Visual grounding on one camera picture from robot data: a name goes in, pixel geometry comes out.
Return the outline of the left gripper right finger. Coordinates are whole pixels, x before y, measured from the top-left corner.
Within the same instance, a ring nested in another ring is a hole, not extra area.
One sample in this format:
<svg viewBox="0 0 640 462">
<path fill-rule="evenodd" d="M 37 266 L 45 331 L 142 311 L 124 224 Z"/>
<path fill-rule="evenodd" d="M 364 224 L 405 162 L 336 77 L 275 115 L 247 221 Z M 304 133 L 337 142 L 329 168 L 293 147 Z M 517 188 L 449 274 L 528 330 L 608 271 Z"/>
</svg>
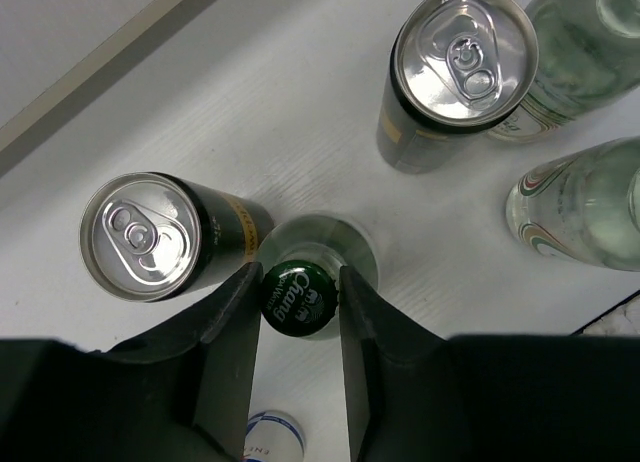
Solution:
<svg viewBox="0 0 640 462">
<path fill-rule="evenodd" d="M 638 459 L 637 339 L 443 339 L 347 266 L 340 295 L 352 460 Z"/>
</svg>

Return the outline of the clear bottle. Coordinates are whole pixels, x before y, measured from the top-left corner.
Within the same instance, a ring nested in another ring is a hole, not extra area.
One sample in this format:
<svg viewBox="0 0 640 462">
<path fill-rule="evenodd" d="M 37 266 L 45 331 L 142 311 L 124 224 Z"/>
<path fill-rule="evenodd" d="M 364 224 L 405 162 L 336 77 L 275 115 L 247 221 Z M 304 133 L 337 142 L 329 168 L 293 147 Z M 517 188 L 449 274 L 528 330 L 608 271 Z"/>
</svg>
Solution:
<svg viewBox="0 0 640 462">
<path fill-rule="evenodd" d="M 263 267 L 259 302 L 265 321 L 294 338 L 339 334 L 340 270 L 354 268 L 379 283 L 375 246 L 364 228 L 343 215 L 315 212 L 277 225 L 259 247 Z"/>
<path fill-rule="evenodd" d="M 539 254 L 639 270 L 639 138 L 612 140 L 539 165 L 505 203 L 509 229 Z"/>
<path fill-rule="evenodd" d="M 532 0 L 535 80 L 488 136 L 529 142 L 606 107 L 639 87 L 639 0 Z"/>
</svg>

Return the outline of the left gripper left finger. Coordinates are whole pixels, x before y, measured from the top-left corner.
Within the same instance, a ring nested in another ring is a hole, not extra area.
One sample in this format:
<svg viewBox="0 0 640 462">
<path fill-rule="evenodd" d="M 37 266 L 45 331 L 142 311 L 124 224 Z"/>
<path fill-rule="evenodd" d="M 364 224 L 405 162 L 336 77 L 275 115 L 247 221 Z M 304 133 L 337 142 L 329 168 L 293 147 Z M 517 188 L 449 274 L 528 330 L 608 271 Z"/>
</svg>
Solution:
<svg viewBox="0 0 640 462">
<path fill-rule="evenodd" d="M 1 343 L 5 461 L 238 461 L 252 392 L 262 268 L 106 352 Z"/>
</svg>

